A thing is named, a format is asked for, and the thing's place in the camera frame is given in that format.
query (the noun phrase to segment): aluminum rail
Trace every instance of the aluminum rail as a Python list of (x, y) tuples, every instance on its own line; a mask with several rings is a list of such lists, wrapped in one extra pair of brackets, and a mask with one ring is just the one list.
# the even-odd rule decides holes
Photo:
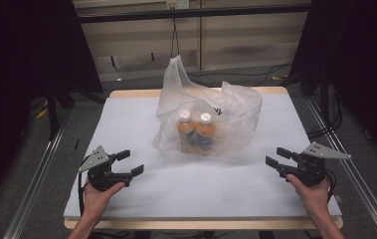
[[(327, 138), (331, 147), (335, 150), (347, 153), (334, 130), (331, 127), (327, 128), (327, 125), (325, 124), (325, 121), (321, 116), (321, 109), (319, 108), (318, 103), (312, 99), (308, 99), (307, 102), (321, 129), (327, 129), (325, 137)], [(352, 160), (339, 159), (339, 161), (377, 225), (377, 198), (368, 187), (367, 183), (359, 173), (358, 168), (356, 168)]]
[(45, 174), (61, 141), (62, 135), (64, 133), (64, 127), (67, 124), (69, 117), (70, 111), (67, 111), (61, 127), (59, 128), (54, 138), (49, 142), (45, 150), (45, 153), (39, 163), (39, 167), (37, 168), (36, 173), (33, 176), (27, 192), (24, 195), (20, 206), (15, 212), (14, 217), (8, 226), (8, 229), (6, 230), (6, 233), (3, 237), (4, 239), (20, 238), (27, 219), (30, 216), (31, 210), (33, 209), (37, 194), (39, 193), (39, 190), (42, 186)]
[(275, 14), (308, 12), (312, 9), (326, 9), (328, 7), (340, 7), (342, 3), (328, 2), (320, 4), (291, 4), (271, 5), (259, 7), (234, 7), (234, 8), (199, 8), (183, 10), (165, 10), (136, 13), (117, 14), (87, 14), (80, 15), (80, 23), (101, 23), (101, 22), (123, 22), (137, 20), (172, 19), (172, 18), (195, 18), (195, 17), (217, 17), (254, 14)]

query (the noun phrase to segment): black cable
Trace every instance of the black cable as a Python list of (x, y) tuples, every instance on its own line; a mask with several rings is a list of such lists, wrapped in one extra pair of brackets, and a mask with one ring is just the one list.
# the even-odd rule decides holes
[[(80, 166), (82, 166), (89, 157), (90, 156), (87, 156), (82, 161)], [(79, 193), (79, 204), (80, 204), (80, 214), (81, 214), (81, 216), (83, 216), (83, 213), (84, 213), (84, 189), (89, 184), (89, 182), (88, 182), (88, 183), (86, 183), (86, 185), (82, 186), (82, 177), (83, 177), (83, 174), (81, 172), (79, 172), (79, 190), (78, 190), (78, 193)]]
[(334, 187), (336, 187), (337, 179), (336, 179), (336, 175), (334, 174), (334, 172), (332, 172), (329, 169), (325, 169), (325, 171), (326, 171), (325, 175), (327, 176), (328, 180), (330, 181), (330, 188), (328, 189), (328, 195), (327, 195), (327, 197), (328, 197), (327, 203), (328, 203), (328, 201), (330, 201), (331, 196), (333, 195), (333, 190), (334, 190)]
[(295, 73), (294, 75), (292, 74), (289, 74), (289, 77), (284, 80), (283, 82), (279, 83), (279, 86), (280, 87), (287, 87), (288, 85), (290, 84), (295, 84), (299, 81), (301, 81), (301, 79), (309, 72), (311, 71), (315, 66), (317, 66), (317, 63), (314, 63), (314, 64), (311, 64), (309, 66), (307, 66), (305, 69), (301, 70), (300, 72), (298, 73)]
[(343, 114), (342, 114), (342, 110), (340, 108), (340, 100), (339, 100), (339, 95), (338, 95), (337, 91), (334, 92), (334, 97), (333, 97), (331, 109), (333, 110), (334, 120), (327, 122), (327, 126), (325, 128), (322, 128), (322, 129), (319, 129), (319, 130), (312, 130), (311, 129), (311, 131), (308, 131), (306, 134), (308, 135), (309, 138), (324, 135), (324, 134), (340, 127), (340, 125), (343, 121)]
[[(187, 73), (187, 75), (189, 77), (205, 77), (205, 76), (243, 76), (243, 77), (260, 77), (260, 76), (265, 76), (259, 83), (253, 85), (253, 87), (257, 87), (259, 85), (261, 85), (263, 82), (266, 81), (267, 77), (269, 76), (269, 74), (271, 73), (274, 73), (274, 72), (277, 72), (278, 70), (282, 69), (283, 67), (286, 67), (286, 66), (290, 66), (290, 62), (291, 61), (288, 61), (284, 64), (281, 64), (281, 65), (275, 65), (275, 66), (272, 66), (271, 68), (269, 68), (265, 73), (259, 73), (259, 74), (247, 74), (247, 73), (228, 73), (228, 72), (225, 72), (225, 73), (204, 73), (204, 74), (192, 74), (192, 73)], [(202, 85), (202, 86), (205, 86), (205, 87), (212, 87), (210, 85), (207, 85), (205, 83), (202, 83), (202, 82), (199, 82), (199, 81), (196, 81), (196, 80), (192, 80), (192, 82), (195, 82), (199, 85)]]
[(178, 39), (178, 30), (176, 30), (176, 21), (173, 18), (173, 34), (172, 34), (172, 49), (170, 51), (170, 58), (173, 58), (173, 42), (176, 36), (176, 46), (178, 48), (178, 55), (179, 55), (179, 39)]

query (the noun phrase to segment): hand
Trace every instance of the hand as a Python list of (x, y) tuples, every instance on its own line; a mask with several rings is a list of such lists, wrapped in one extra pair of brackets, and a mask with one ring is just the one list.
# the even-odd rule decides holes
[(110, 199), (125, 186), (119, 182), (107, 191), (97, 191), (89, 183), (85, 187), (85, 209), (82, 218), (70, 235), (70, 239), (89, 238), (93, 228), (98, 224), (106, 211)]
[(327, 199), (330, 182), (327, 177), (319, 184), (307, 187), (294, 175), (286, 176), (290, 184), (295, 188), (299, 195), (306, 213), (317, 227), (322, 238), (325, 239), (343, 239), (344, 236), (334, 224), (333, 219), (328, 212)]
[(93, 188), (90, 183), (87, 184), (85, 187), (84, 215), (91, 220), (95, 220), (95, 223), (98, 223), (101, 216), (104, 214), (110, 199), (123, 187), (125, 187), (125, 184), (119, 182), (107, 191), (98, 191)]
[(315, 214), (328, 213), (327, 198), (328, 188), (330, 182), (324, 178), (319, 184), (307, 187), (294, 175), (286, 176), (287, 180), (295, 188), (297, 195), (299, 195), (303, 207), (310, 217)]

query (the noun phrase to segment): clear plastic bag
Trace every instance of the clear plastic bag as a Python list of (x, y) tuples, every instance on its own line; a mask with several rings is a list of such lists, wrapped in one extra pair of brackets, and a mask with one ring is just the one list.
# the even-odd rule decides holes
[(224, 82), (222, 91), (192, 83), (180, 56), (170, 60), (156, 116), (160, 129), (153, 145), (202, 155), (228, 155), (254, 135), (262, 107), (254, 89)]

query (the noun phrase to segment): floor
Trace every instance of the floor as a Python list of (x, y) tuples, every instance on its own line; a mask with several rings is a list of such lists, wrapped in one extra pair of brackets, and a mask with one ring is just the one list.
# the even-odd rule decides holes
[[(258, 84), (265, 76), (267, 68), (246, 68), (222, 70), (220, 73), (262, 74), (261, 76), (236, 75), (204, 75), (192, 73), (191, 78), (209, 86), (219, 85), (222, 81), (238, 83), (243, 86)], [(288, 69), (281, 69), (271, 76), (282, 76)], [(261, 86), (275, 86), (278, 80), (270, 77)], [(105, 82), (103, 88), (107, 96), (116, 89), (154, 89), (161, 87), (160, 78), (143, 78), (119, 82)], [(317, 122), (309, 109), (307, 99), (300, 93), (300, 85), (287, 87), (293, 104), (302, 120), (305, 130), (311, 130)], [(63, 212), (68, 201), (69, 192), (75, 179), (76, 168), (84, 157), (90, 143), (96, 123), (101, 114), (102, 105), (91, 102), (80, 95), (73, 95), (76, 105), (73, 109), (64, 110), (58, 106), (59, 119), (63, 126), (63, 134), (56, 145), (51, 161), (45, 165), (46, 172), (34, 201), (28, 202), (29, 214), (20, 218), (25, 223), (15, 238), (66, 238), (70, 231), (64, 227)], [(343, 122), (335, 133), (348, 153), (352, 154), (353, 162), (359, 170), (364, 182), (377, 199), (377, 141), (370, 140), (365, 134), (359, 120), (354, 117), (347, 106), (341, 102)], [(9, 229), (17, 209), (22, 205), (23, 198), (31, 185), (33, 176), (38, 170), (46, 148), (52, 144), (48, 140), (50, 134), (49, 119), (31, 118), (21, 139), (21, 150), (16, 160), (4, 175), (0, 185), (0, 238)], [(325, 136), (313, 138), (322, 144), (328, 144)], [(342, 232), (347, 238), (377, 238), (377, 225), (360, 195), (355, 189), (343, 165), (330, 161), (327, 167), (336, 173), (338, 185), (335, 194), (339, 198), (339, 206), (343, 213), (344, 226)], [(276, 231), (278, 239), (307, 238), (301, 231)]]

